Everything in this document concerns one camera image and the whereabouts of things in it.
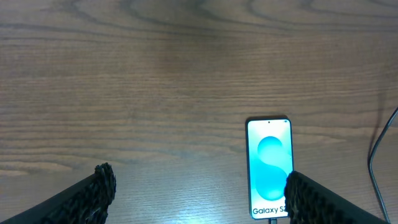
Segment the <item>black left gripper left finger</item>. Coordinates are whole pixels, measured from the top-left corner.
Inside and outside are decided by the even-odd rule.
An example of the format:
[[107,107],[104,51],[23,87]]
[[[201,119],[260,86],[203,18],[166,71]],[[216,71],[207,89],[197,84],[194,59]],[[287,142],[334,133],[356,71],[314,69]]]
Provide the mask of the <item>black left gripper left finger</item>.
[[94,174],[7,220],[7,224],[104,224],[116,194],[116,176],[107,162]]

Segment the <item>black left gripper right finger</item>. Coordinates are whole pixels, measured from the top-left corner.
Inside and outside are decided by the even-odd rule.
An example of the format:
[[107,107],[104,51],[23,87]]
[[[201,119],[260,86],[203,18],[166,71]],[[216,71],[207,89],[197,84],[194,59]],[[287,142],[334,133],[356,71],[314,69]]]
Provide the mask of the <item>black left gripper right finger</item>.
[[284,196],[294,224],[387,224],[297,171],[289,174]]

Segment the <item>blue Samsung Galaxy smartphone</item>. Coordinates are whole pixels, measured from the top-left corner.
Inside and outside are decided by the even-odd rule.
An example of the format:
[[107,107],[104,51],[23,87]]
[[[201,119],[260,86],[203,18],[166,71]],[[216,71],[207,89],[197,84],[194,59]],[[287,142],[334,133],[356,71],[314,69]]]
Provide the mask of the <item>blue Samsung Galaxy smartphone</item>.
[[245,122],[249,214],[255,220],[287,216],[284,190],[294,170],[292,123],[286,115]]

